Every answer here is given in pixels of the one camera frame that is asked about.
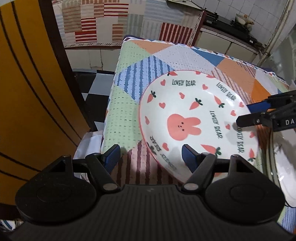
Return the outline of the colourful patchwork tablecloth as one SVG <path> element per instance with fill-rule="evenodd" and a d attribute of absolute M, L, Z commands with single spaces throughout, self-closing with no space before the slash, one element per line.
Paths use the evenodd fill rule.
<path fill-rule="evenodd" d="M 185 182 L 184 144 L 219 158 L 239 154 L 263 170 L 269 130 L 235 122 L 249 104 L 287 90 L 273 72 L 221 53 L 126 37 L 101 147 L 121 148 L 112 178 L 120 186 Z"/>

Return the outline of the white sun plate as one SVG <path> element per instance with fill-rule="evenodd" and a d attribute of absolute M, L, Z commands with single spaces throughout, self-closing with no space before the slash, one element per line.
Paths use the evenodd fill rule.
<path fill-rule="evenodd" d="M 295 129 L 270 133 L 266 168 L 270 180 L 282 190 L 286 206 L 295 208 Z"/>

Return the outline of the white rabbit carrot plate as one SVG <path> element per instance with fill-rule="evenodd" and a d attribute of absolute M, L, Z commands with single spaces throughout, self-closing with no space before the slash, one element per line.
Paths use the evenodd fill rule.
<path fill-rule="evenodd" d="M 156 78 L 143 92 L 138 111 L 150 153 L 180 182 L 192 174 L 182 159 L 185 144 L 221 159 L 238 154 L 254 164 L 256 129 L 236 125 L 236 119 L 245 114 L 249 114 L 247 105 L 230 87 L 193 70 L 171 71 Z"/>

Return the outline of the white plastic bag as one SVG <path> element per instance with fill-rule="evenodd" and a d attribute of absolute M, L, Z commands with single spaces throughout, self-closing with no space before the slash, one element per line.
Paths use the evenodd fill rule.
<path fill-rule="evenodd" d="M 102 130 L 87 132 L 79 143 L 73 159 L 84 159 L 89 154 L 100 153 L 102 138 Z"/>

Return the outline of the striped patchwork counter cloth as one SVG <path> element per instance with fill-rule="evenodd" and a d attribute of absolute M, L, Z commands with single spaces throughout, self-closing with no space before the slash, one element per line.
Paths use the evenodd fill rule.
<path fill-rule="evenodd" d="M 64 47 L 120 46 L 127 35 L 194 45 L 204 11 L 189 1 L 53 1 Z"/>

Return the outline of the black gas stove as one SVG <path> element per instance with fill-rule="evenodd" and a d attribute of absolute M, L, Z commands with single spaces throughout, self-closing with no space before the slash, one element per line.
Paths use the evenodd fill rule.
<path fill-rule="evenodd" d="M 248 28 L 250 25 L 242 25 L 237 20 L 227 20 L 226 18 L 219 16 L 217 13 L 210 12 L 207 9 L 205 10 L 205 13 L 206 16 L 203 25 L 222 31 L 232 37 L 236 37 L 256 48 L 263 47 L 263 44 L 251 35 L 250 29 Z"/>

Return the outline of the white kitchen cabinet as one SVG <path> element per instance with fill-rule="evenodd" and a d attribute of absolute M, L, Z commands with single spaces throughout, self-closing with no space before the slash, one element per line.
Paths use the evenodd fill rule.
<path fill-rule="evenodd" d="M 251 45 L 211 27 L 201 27 L 195 47 L 225 54 L 252 63 L 259 52 Z"/>

